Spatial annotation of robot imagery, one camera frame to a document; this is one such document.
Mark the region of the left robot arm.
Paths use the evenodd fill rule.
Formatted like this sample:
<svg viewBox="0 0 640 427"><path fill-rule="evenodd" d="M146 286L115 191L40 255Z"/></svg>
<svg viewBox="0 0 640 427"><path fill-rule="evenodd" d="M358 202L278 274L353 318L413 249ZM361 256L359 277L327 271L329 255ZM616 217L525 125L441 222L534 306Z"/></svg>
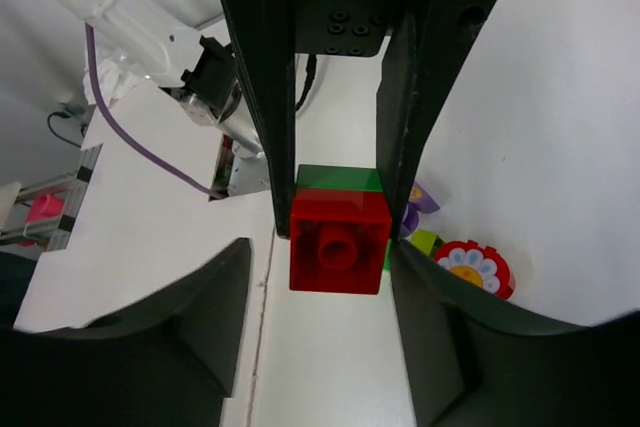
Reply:
<svg viewBox="0 0 640 427"><path fill-rule="evenodd" d="M234 87L266 154L276 227L290 234L294 115L307 98L294 59L371 57L385 36L404 36L412 0L221 0L230 43L201 34L152 0L55 0L90 34L122 48L165 92L220 112Z"/></svg>

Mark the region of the red flower lego brick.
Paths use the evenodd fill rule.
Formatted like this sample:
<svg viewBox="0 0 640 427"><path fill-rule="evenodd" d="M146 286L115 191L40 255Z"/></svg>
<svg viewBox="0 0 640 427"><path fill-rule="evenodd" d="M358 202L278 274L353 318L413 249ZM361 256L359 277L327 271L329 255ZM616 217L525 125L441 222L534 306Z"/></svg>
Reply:
<svg viewBox="0 0 640 427"><path fill-rule="evenodd" d="M438 265L486 292L508 300L515 291L515 276L506 259L492 246L473 240L454 240L435 252Z"/></svg>

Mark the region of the green small lego brick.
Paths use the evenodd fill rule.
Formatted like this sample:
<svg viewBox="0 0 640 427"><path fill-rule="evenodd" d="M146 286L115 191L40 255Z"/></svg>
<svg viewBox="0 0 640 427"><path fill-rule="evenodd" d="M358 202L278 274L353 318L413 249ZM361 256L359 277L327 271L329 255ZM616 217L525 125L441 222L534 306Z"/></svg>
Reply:
<svg viewBox="0 0 640 427"><path fill-rule="evenodd" d="M300 164L296 184L300 188L383 191L377 170L363 167Z"/></svg>

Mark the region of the red small lego brick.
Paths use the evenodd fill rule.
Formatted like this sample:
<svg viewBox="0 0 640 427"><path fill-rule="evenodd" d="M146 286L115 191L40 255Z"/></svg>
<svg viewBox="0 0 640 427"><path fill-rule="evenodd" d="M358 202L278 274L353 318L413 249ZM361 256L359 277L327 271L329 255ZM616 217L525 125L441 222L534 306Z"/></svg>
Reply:
<svg viewBox="0 0 640 427"><path fill-rule="evenodd" d="M376 295L391 226L381 192L298 189L291 211L289 288Z"/></svg>

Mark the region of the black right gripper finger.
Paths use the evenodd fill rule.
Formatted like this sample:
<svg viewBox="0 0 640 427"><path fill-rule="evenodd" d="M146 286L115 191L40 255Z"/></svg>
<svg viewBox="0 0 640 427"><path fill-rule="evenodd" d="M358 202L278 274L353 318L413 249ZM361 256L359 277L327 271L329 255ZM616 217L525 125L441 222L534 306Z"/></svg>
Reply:
<svg viewBox="0 0 640 427"><path fill-rule="evenodd" d="M290 0L221 0L239 80L266 154L276 232L290 236L295 72Z"/></svg>
<svg viewBox="0 0 640 427"><path fill-rule="evenodd" d="M425 143L497 0L401 0L376 95L376 169L399 235Z"/></svg>

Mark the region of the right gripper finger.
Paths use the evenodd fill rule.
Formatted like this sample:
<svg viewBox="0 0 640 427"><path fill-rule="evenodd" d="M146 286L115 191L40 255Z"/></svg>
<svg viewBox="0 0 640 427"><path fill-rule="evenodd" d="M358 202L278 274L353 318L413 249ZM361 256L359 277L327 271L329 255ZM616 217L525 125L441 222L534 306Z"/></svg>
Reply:
<svg viewBox="0 0 640 427"><path fill-rule="evenodd" d="M636 426L639 314L584 327L460 279L407 241L391 284L419 426Z"/></svg>
<svg viewBox="0 0 640 427"><path fill-rule="evenodd" d="M84 328L1 332L4 426L217 426L233 394L251 272L238 238Z"/></svg>

